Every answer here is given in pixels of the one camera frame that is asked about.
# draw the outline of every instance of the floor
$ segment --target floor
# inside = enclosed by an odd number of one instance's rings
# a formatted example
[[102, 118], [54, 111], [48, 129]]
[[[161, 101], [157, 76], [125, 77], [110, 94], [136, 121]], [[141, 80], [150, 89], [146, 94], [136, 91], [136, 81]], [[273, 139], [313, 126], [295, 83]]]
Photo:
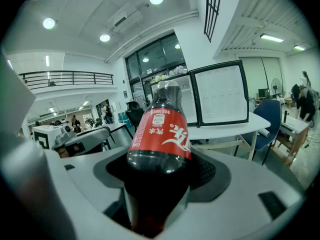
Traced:
[[[284, 110], [288, 110], [290, 116], [295, 116], [295, 107], [289, 109], [289, 107], [285, 105], [282, 109], [283, 113]], [[132, 126], [129, 128], [129, 130], [132, 136], [134, 136], [135, 128]], [[113, 143], [111, 138], [109, 138], [111, 148], [128, 146], [131, 143], [131, 138], [124, 128], [117, 132], [114, 132], [112, 136], [115, 140], [115, 143]], [[215, 140], [209, 140], [209, 143], [211, 144], [215, 142]], [[255, 163], [261, 164], [265, 157], [267, 149], [268, 147], [258, 151], [253, 161]], [[287, 149], [283, 145], [280, 146], [279, 149], [284, 154], [287, 154]], [[230, 148], [217, 149], [217, 151], [225, 153], [226, 155], [230, 155], [231, 153]], [[245, 148], [240, 146], [236, 156], [239, 158], [248, 159], [249, 153]], [[320, 121], [316, 131], [309, 131], [307, 141], [300, 148], [299, 153], [293, 161], [291, 167], [284, 165], [283, 161], [273, 152], [273, 150], [270, 150], [264, 166], [274, 172], [288, 184], [292, 185], [298, 191], [303, 192], [304, 190], [306, 190], [313, 182], [320, 169]]]

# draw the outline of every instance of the metal railing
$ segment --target metal railing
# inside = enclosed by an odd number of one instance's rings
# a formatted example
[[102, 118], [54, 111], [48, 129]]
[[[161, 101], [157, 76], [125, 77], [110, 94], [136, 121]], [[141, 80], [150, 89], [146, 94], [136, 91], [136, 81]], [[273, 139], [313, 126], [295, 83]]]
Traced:
[[212, 35], [219, 15], [220, 0], [206, 0], [204, 34], [211, 43]]
[[70, 85], [113, 85], [113, 74], [87, 71], [38, 71], [19, 74], [30, 90]]

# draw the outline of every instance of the window frame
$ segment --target window frame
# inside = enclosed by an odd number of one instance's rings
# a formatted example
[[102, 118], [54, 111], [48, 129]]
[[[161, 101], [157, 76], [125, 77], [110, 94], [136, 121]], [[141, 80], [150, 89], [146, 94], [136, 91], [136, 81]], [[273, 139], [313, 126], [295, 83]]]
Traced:
[[131, 73], [130, 73], [128, 58], [130, 58], [131, 56], [135, 55], [135, 57], [136, 57], [136, 59], [137, 59], [137, 63], [138, 63], [139, 76], [140, 76], [141, 78], [147, 76], [147, 75], [148, 75], [147, 73], [142, 74], [142, 68], [141, 68], [141, 64], [140, 64], [138, 52], [142, 51], [142, 50], [145, 49], [146, 47], [151, 46], [151, 45], [153, 45], [153, 44], [155, 44], [155, 43], [159, 43], [159, 45], [160, 45], [160, 47], [161, 47], [161, 50], [162, 50], [162, 53], [163, 53], [164, 61], [165, 61], [165, 65], [159, 67], [156, 71], [162, 71], [162, 70], [165, 69], [165, 68], [170, 68], [170, 67], [174, 67], [175, 65], [180, 65], [180, 64], [182, 64], [182, 62], [185, 63], [185, 57], [184, 57], [184, 54], [183, 54], [183, 52], [182, 52], [182, 50], [181, 50], [183, 60], [177, 60], [177, 61], [174, 61], [174, 62], [168, 64], [168, 60], [167, 60], [167, 56], [166, 56], [166, 52], [165, 52], [165, 49], [164, 49], [162, 40], [163, 40], [163, 39], [166, 39], [166, 38], [168, 38], [168, 37], [171, 37], [171, 36], [177, 36], [177, 35], [176, 35], [176, 33], [173, 32], [173, 33], [171, 33], [171, 34], [168, 34], [168, 35], [166, 35], [166, 36], [163, 36], [163, 37], [161, 37], [161, 38], [158, 38], [157, 40], [155, 40], [155, 41], [153, 41], [153, 42], [151, 42], [151, 43], [148, 43], [148, 44], [145, 45], [144, 47], [141, 47], [140, 49], [136, 50], [135, 52], [133, 52], [132, 54], [130, 54], [128, 57], [125, 58], [126, 71], [127, 71], [127, 74], [128, 74], [128, 77], [129, 77], [129, 80], [130, 80], [130, 81], [135, 80], [135, 79], [137, 79], [138, 77], [133, 78], [133, 79], [131, 78]]

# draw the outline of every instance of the blue chair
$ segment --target blue chair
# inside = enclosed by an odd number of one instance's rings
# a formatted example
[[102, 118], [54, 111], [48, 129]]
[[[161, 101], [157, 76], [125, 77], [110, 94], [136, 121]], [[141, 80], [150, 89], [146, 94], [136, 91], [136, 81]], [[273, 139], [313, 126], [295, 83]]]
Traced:
[[[270, 136], [267, 138], [262, 134], [256, 137], [255, 147], [253, 158], [258, 150], [263, 149], [265, 146], [269, 145], [269, 148], [265, 154], [262, 165], [265, 163], [267, 156], [269, 154], [270, 148], [272, 146], [272, 142], [276, 139], [278, 131], [281, 126], [281, 105], [278, 100], [275, 99], [264, 99], [259, 106], [255, 108], [253, 111], [254, 114], [264, 118], [265, 120], [270, 122], [270, 127], [266, 128], [270, 132]], [[241, 135], [245, 141], [251, 145], [253, 133], [246, 133]], [[238, 150], [238, 146], [235, 149], [234, 156], [236, 156]]]

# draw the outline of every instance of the air conditioner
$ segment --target air conditioner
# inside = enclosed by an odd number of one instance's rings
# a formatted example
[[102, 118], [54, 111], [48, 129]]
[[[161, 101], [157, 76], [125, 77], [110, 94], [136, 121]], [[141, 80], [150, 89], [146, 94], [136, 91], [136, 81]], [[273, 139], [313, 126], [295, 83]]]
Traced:
[[131, 3], [127, 3], [107, 21], [106, 25], [114, 33], [123, 33], [142, 19], [141, 12]]

